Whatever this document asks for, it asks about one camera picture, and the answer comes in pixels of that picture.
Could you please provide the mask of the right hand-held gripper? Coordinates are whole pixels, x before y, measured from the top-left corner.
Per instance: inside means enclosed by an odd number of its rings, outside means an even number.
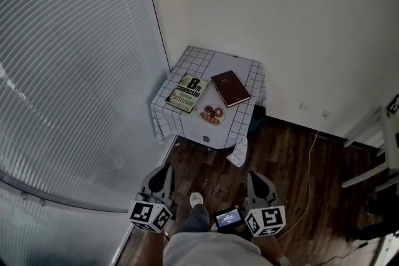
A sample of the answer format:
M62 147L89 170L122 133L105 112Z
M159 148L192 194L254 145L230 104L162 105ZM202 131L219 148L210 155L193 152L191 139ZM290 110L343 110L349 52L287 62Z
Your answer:
M261 206L245 203L245 223L253 237L278 234L286 226L285 207L277 198L275 185L264 175L250 171L247 175L249 201L273 201Z

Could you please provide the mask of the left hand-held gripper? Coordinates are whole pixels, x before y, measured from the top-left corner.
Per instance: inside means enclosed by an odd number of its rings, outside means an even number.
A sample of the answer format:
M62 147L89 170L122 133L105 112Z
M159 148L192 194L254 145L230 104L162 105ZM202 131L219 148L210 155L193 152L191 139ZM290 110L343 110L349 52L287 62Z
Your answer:
M172 165L163 164L146 175L141 191L130 203L130 221L141 230L163 232L167 222L175 219Z

